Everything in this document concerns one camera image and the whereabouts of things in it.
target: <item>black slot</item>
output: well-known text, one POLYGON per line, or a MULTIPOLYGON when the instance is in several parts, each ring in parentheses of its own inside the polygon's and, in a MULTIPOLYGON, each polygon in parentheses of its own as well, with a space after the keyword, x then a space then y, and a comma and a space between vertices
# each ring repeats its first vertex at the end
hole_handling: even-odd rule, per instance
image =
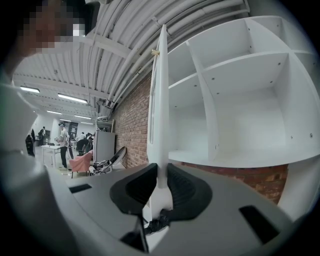
POLYGON ((278 230, 254 206, 244 206, 239 211, 263 244, 279 234, 278 230))
POLYGON ((69 190, 72 194, 74 193, 77 193, 77 192, 80 192, 80 191, 84 191, 84 190, 88 190, 88 189, 91 189, 92 186, 90 186, 89 184, 82 184, 82 185, 79 185, 79 186, 72 186, 72 187, 69 187, 69 190))

